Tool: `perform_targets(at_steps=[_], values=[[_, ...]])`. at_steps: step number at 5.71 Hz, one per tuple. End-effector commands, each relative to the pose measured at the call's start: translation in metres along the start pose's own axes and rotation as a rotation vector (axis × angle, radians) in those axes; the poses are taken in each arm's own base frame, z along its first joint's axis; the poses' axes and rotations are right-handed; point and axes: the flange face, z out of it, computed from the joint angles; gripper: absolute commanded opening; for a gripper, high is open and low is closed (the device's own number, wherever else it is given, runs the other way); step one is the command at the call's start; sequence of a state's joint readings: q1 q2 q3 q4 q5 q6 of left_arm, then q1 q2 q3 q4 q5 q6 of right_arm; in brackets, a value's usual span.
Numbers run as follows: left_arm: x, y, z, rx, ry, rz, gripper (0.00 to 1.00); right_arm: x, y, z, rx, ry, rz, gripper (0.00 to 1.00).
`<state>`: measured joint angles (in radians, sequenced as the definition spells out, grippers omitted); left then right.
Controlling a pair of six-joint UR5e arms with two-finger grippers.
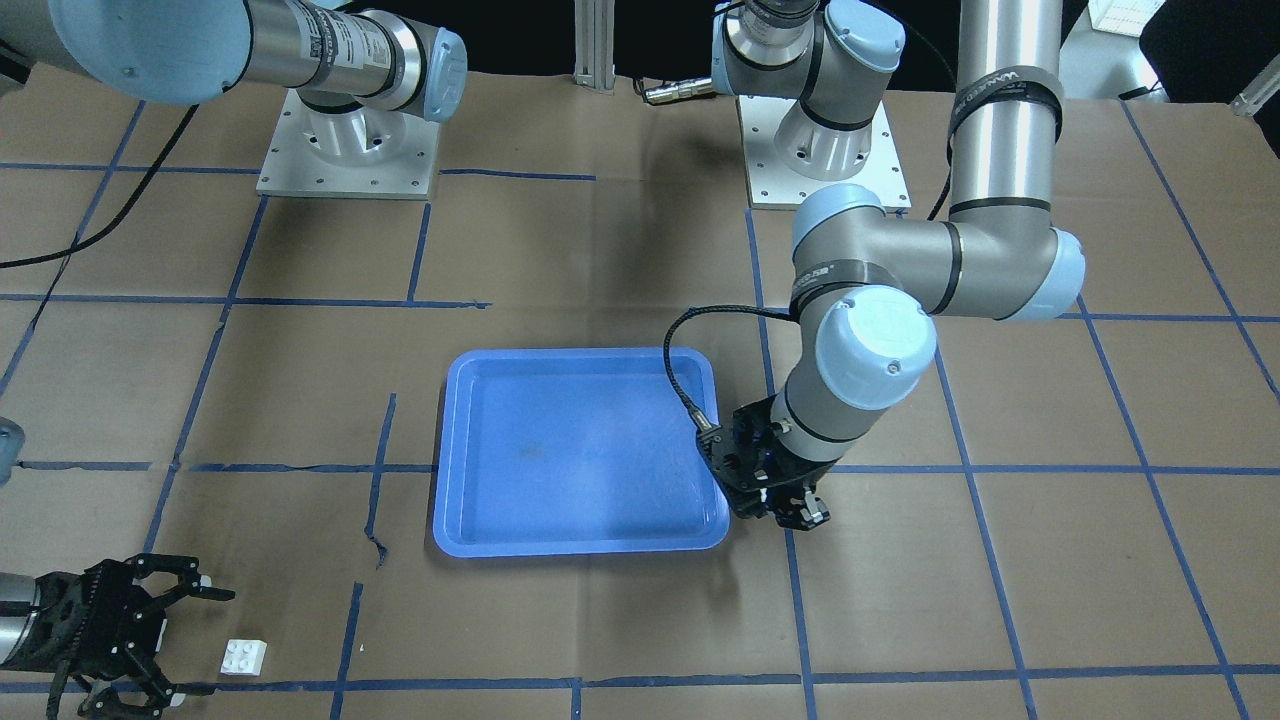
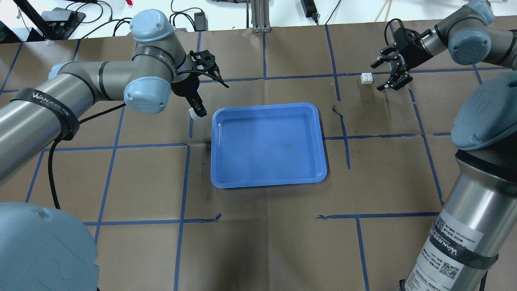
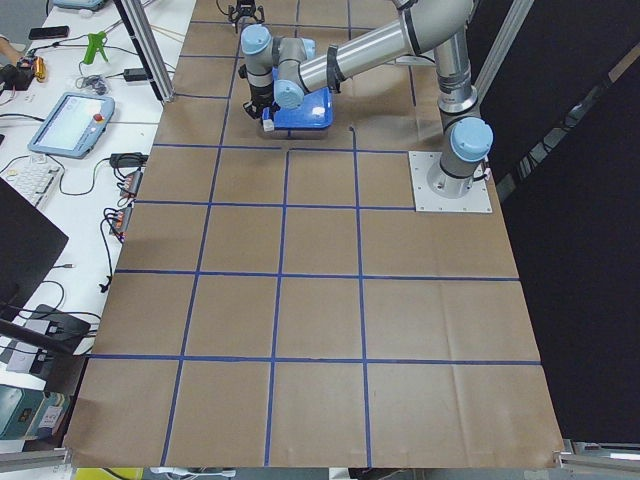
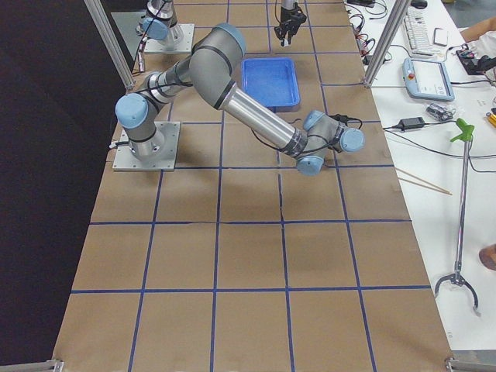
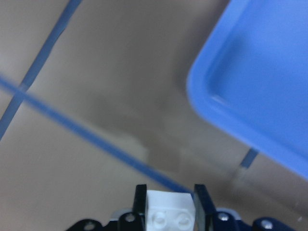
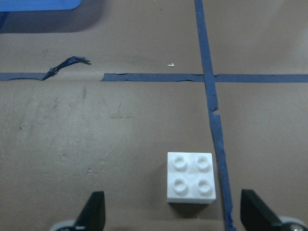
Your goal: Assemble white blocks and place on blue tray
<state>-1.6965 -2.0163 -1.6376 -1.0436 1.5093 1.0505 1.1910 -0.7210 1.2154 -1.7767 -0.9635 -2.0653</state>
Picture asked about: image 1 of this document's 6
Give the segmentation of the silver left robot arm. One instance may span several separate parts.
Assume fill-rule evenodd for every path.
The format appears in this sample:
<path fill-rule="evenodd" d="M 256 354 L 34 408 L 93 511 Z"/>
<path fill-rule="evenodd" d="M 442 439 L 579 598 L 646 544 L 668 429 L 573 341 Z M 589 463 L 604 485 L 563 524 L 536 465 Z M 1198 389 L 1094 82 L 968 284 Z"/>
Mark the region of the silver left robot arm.
<path fill-rule="evenodd" d="M 780 146 L 823 181 L 794 218 L 781 318 L 800 328 L 797 364 L 777 395 L 719 425 L 686 402 L 740 518 L 796 530 L 829 519 L 819 479 L 916 388 L 934 361 L 936 316 L 1053 319 L 1084 283 L 1082 245 L 1051 217 L 1061 3 L 961 3 L 943 220 L 893 219 L 852 182 L 905 42 L 902 23 L 867 1 L 716 8 L 716 91 L 791 100 Z"/>

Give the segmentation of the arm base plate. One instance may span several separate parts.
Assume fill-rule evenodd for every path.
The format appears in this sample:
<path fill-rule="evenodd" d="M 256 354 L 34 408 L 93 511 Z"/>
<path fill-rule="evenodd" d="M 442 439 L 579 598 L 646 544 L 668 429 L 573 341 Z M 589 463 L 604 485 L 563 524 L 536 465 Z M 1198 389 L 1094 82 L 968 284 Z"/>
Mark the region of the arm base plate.
<path fill-rule="evenodd" d="M 428 201 L 442 124 L 360 104 L 320 111 L 289 90 L 256 190 L 292 199 Z"/>
<path fill-rule="evenodd" d="M 818 126 L 783 97 L 739 96 L 737 109 L 750 208 L 795 210 L 837 183 L 860 184 L 887 211 L 913 206 L 884 104 L 855 131 Z"/>

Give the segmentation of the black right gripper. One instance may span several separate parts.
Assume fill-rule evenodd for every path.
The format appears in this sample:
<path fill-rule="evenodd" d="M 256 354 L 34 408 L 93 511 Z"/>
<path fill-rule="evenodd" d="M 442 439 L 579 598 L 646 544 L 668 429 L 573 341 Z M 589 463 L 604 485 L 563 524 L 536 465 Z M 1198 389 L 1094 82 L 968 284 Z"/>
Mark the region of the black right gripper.
<path fill-rule="evenodd" d="M 151 598 L 137 584 L 155 573 L 175 584 Z M 104 560 L 79 575 L 52 571 L 35 580 L 35 670 L 65 669 L 78 675 L 86 698 L 78 715 L 87 719 L 161 719 L 191 694 L 191 684 L 174 683 L 157 665 L 155 644 L 161 614 L 137 618 L 146 606 L 173 606 L 195 597 L 232 601 L 236 592 L 215 587 L 198 570 L 195 556 L 137 553 L 127 561 Z M 133 691 L 113 680 L 127 676 Z"/>

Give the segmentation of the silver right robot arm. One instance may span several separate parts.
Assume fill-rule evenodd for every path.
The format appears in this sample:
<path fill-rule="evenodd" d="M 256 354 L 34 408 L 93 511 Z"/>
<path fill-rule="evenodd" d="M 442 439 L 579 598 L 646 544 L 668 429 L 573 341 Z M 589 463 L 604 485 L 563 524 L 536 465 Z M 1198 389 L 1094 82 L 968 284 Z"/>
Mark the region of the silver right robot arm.
<path fill-rule="evenodd" d="M 257 183 L 276 197 L 425 200 L 440 127 L 463 96 L 467 50 L 454 32 L 380 9 L 326 1 L 5 1 L 3 91 L 49 64 L 147 102 L 186 110 L 122 209 L 125 219 L 200 105 L 244 83 L 287 90 Z M 50 676 L 45 714 L 83 692 L 88 719 L 160 719 L 204 688 L 157 665 L 166 610 L 184 598 L 225 602 L 192 556 L 137 553 L 83 571 L 3 575 L 3 669 Z"/>

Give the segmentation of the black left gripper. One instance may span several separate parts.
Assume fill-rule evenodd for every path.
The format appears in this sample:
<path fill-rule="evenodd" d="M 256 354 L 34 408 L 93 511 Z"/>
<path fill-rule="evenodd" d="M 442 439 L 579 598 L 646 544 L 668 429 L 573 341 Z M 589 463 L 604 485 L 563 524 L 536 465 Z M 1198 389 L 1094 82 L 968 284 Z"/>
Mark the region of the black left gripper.
<path fill-rule="evenodd" d="M 813 530 L 829 520 L 818 480 L 835 465 L 786 448 L 771 416 L 773 398 L 740 407 L 726 425 L 698 410 L 698 448 L 737 518 L 771 515 L 781 527 Z"/>

